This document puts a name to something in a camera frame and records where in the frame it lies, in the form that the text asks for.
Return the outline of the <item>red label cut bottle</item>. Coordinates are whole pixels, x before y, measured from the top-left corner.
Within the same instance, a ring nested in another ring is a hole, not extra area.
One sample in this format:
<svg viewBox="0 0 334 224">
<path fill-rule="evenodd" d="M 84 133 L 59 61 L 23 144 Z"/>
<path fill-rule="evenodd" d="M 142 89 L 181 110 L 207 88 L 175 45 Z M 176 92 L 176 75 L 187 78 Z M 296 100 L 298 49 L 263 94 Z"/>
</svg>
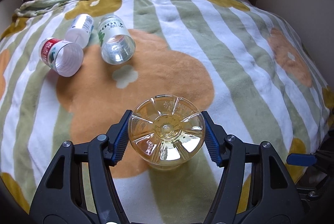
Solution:
<svg viewBox="0 0 334 224">
<path fill-rule="evenodd" d="M 84 59 L 84 52 L 79 44 L 53 37 L 42 41 L 39 54 L 44 64 L 66 78 L 78 72 Z"/>
</svg>

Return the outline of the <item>clear yellow plastic cup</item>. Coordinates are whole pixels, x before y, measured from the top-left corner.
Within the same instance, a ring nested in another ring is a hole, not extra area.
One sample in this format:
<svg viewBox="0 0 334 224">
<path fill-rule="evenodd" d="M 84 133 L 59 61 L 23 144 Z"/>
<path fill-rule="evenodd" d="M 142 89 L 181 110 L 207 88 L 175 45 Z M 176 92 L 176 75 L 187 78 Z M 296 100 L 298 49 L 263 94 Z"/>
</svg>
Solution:
<svg viewBox="0 0 334 224">
<path fill-rule="evenodd" d="M 198 108 L 175 95 L 157 95 L 137 106 L 128 122 L 132 148 L 151 167 L 172 170 L 202 148 L 205 122 Z"/>
</svg>

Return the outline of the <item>striped floral blanket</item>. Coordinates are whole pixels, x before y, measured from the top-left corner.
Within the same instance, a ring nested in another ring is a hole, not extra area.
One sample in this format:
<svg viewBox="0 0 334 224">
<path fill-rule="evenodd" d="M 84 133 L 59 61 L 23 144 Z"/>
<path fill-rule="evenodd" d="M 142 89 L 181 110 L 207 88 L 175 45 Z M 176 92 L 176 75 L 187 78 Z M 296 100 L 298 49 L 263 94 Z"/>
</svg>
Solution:
<svg viewBox="0 0 334 224">
<path fill-rule="evenodd" d="M 115 14 L 136 50 L 103 61 L 94 28 L 80 70 L 69 78 L 42 62 L 43 39 L 62 39 L 81 13 L 96 24 Z M 1 35 L 1 179 L 29 211 L 65 140 L 90 141 L 127 109 L 144 131 L 186 103 L 247 143 L 270 141 L 280 157 L 314 152 L 333 125 L 333 93 L 295 30 L 246 0 L 34 0 Z"/>
</svg>

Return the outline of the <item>blue label white bottle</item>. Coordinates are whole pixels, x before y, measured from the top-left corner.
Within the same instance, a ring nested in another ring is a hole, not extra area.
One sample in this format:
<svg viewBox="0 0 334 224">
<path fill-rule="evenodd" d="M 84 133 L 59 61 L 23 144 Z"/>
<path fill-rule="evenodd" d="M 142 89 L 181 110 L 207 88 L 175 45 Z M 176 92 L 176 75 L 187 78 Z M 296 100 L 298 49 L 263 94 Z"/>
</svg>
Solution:
<svg viewBox="0 0 334 224">
<path fill-rule="evenodd" d="M 89 14 L 79 14 L 74 18 L 65 34 L 65 40 L 77 43 L 81 48 L 85 48 L 92 34 L 94 19 Z"/>
</svg>

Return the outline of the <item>green label cut bottle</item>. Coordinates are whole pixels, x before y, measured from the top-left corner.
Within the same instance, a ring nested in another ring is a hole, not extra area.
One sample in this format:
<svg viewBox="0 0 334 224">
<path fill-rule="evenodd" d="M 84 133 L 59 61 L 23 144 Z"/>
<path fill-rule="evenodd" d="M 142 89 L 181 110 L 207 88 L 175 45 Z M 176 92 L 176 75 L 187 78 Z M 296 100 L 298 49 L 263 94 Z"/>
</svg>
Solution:
<svg viewBox="0 0 334 224">
<path fill-rule="evenodd" d="M 119 65 L 130 60 L 136 44 L 123 20 L 117 15 L 104 16 L 98 27 L 98 38 L 102 59 L 111 65 Z"/>
</svg>

